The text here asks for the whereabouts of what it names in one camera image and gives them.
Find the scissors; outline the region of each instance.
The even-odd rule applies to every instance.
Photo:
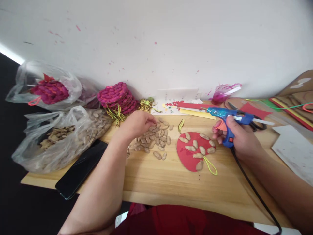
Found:
[[[236,107],[235,107],[234,105],[232,105],[231,103],[229,103],[229,102],[227,102],[227,103],[228,103],[228,105],[231,107],[231,109],[237,110],[238,113],[245,114],[245,112],[240,111],[238,108],[236,108]],[[256,115],[254,115],[254,118],[261,120],[261,118],[259,118],[259,117],[256,116]],[[249,126],[251,126],[253,132],[256,132],[257,129],[259,129],[259,130],[265,130],[265,129],[267,128],[267,125],[266,125],[266,124],[264,124],[264,123],[260,123],[260,124],[261,124],[262,126],[259,126],[259,125],[255,124],[255,122],[251,122],[251,123],[249,124]]]

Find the red clothing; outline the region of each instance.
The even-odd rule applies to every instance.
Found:
[[[250,234],[265,235],[247,223],[201,209],[160,205],[134,214],[132,206],[127,218],[111,233],[116,234]]]

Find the plastic bag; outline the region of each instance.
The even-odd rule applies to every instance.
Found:
[[[44,79],[44,74],[61,82],[68,90],[69,97],[55,104],[45,104],[42,100],[38,106],[51,111],[66,111],[75,106],[86,106],[93,101],[92,108],[98,108],[97,93],[99,92],[90,82],[78,79],[72,73],[41,61],[26,61],[19,66],[16,74],[16,85],[6,97],[6,101],[13,103],[29,103],[39,96],[31,94],[30,89]]]
[[[49,173],[60,170],[80,156],[111,126],[112,120],[103,109],[86,110],[82,106],[69,112],[36,113],[25,115],[29,121],[26,138],[12,155],[12,159],[26,170]],[[57,141],[46,150],[40,143],[48,138],[53,128],[75,127],[73,133]]]

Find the blue hot glue gun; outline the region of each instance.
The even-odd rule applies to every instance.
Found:
[[[219,107],[209,107],[207,112],[210,113],[212,116],[221,118],[225,124],[226,124],[226,118],[229,115],[234,116],[235,121],[243,125],[249,125],[251,122],[254,121],[254,118],[255,118],[255,116],[250,113],[244,113],[238,110],[230,110],[230,109],[219,108]],[[223,141],[223,145],[228,148],[233,147],[234,137],[235,137],[234,134],[227,126],[227,134],[226,134],[226,138]]]

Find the smartphone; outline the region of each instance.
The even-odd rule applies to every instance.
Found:
[[[96,140],[56,183],[56,190],[65,200],[69,200],[75,195],[88,175],[98,164],[107,146],[107,143]]]

